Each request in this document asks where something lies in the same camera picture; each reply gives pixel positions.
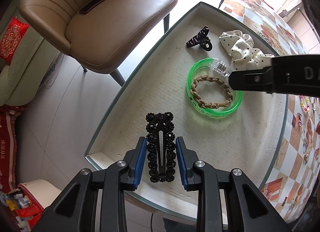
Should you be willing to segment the black beaded hair clip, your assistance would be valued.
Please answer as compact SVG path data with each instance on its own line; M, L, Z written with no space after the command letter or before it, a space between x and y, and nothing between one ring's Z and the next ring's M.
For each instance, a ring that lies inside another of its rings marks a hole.
M147 160L152 183L173 182L175 179L176 145L173 119L171 112L146 115Z

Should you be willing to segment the small silver earring clip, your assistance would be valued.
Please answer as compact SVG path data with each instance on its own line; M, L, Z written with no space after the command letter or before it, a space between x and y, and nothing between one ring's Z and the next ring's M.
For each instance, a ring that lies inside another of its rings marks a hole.
M297 113L297 125L298 127L303 126L303 115L300 112Z

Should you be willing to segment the tan leather chair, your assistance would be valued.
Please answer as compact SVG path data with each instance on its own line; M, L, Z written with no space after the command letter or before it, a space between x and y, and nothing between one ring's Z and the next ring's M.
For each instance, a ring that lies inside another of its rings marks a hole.
M118 67L159 22L169 29L178 0L20 0L21 16L83 67L125 80Z

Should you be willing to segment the green translucent bangle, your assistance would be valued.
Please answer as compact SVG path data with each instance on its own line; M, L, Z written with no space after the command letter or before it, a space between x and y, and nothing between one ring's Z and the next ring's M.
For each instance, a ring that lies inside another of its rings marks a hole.
M204 58L193 64L185 80L185 112L212 119L242 117L244 93L230 87L231 72L217 58Z

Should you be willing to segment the patterned vinyl tablecloth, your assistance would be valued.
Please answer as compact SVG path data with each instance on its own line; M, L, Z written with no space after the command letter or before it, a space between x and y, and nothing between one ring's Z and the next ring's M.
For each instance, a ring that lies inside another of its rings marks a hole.
M303 8L281 18L261 0L225 0L221 9L257 33L280 55L319 53L319 41ZM319 99L297 95L266 94L271 123L279 124L259 156L255 176L262 193L282 218L291 223L299 218L312 194L319 173ZM303 126L297 125L297 113Z

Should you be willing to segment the red patterned blanket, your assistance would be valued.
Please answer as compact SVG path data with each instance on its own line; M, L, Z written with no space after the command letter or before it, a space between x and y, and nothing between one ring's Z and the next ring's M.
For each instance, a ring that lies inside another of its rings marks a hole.
M1 192L8 193L16 188L15 166L17 142L15 121L25 110L25 106L1 106L0 146L1 146Z

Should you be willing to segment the pale green sofa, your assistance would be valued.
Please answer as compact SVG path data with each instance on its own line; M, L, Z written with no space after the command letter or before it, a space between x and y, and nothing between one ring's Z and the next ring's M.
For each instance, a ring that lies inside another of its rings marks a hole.
M23 106L36 95L59 51L29 27L12 58L1 70L1 105Z

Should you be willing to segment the red embroidered cushion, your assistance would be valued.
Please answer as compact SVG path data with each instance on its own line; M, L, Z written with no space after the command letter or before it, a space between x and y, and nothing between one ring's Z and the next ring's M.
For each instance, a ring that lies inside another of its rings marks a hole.
M28 28L29 24L23 23L16 17L13 17L10 21L1 39L1 59L3 59L7 65L11 64L14 53Z

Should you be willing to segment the white polka dot scrunchie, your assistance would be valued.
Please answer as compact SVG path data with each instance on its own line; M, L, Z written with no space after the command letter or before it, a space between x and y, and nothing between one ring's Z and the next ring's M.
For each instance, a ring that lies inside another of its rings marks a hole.
M240 30L223 32L219 36L220 43L231 57L231 66L236 71L262 69L271 66L272 54L264 54L254 46L249 34Z

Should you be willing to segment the black claw hair clip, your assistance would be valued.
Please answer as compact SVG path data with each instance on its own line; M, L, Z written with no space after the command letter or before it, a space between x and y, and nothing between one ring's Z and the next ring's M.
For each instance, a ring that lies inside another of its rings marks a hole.
M213 49L210 38L208 37L209 28L204 26L195 36L186 42L186 47L191 48L199 45L205 51L211 51Z

